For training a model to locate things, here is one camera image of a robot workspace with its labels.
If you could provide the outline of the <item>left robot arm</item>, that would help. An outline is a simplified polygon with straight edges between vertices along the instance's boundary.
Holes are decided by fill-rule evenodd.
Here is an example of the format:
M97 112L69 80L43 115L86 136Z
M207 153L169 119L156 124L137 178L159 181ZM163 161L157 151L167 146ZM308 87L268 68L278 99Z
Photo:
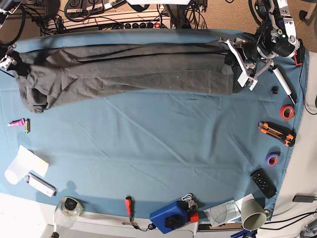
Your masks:
M296 27L285 0L248 1L250 12L258 24L255 34L244 32L242 39L231 42L234 51L225 57L225 64L231 66L234 79L243 76L246 70L248 79L260 75L260 62L268 67L278 79L282 77L278 66L273 64L275 57L292 58L300 48Z

